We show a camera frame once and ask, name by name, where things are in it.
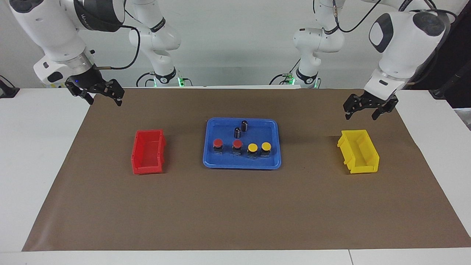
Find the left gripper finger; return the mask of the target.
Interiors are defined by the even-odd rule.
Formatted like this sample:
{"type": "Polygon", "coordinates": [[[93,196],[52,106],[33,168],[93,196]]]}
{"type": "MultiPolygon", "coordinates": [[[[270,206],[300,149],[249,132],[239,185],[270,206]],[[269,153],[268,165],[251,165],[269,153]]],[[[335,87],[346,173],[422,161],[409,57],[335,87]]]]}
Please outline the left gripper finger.
{"type": "Polygon", "coordinates": [[[382,114],[391,113],[396,107],[396,103],[386,103],[377,107],[377,109],[372,113],[372,119],[377,120],[382,114]]]}
{"type": "Polygon", "coordinates": [[[357,108],[359,107],[360,98],[358,97],[358,95],[350,95],[343,104],[346,120],[349,120],[352,117],[352,114],[356,112],[357,108]]]}

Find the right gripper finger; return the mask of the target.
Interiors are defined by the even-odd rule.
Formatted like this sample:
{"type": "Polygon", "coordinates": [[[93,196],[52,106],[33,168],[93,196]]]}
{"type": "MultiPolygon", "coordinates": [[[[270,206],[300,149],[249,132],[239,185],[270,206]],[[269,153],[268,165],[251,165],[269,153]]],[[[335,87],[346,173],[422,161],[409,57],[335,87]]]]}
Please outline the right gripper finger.
{"type": "Polygon", "coordinates": [[[72,96],[84,99],[89,105],[92,105],[94,102],[94,98],[89,94],[89,92],[83,89],[78,87],[70,87],[70,92],[72,96]]]}
{"type": "Polygon", "coordinates": [[[125,90],[116,79],[106,82],[106,92],[107,96],[112,98],[118,107],[121,107],[125,90]]]}

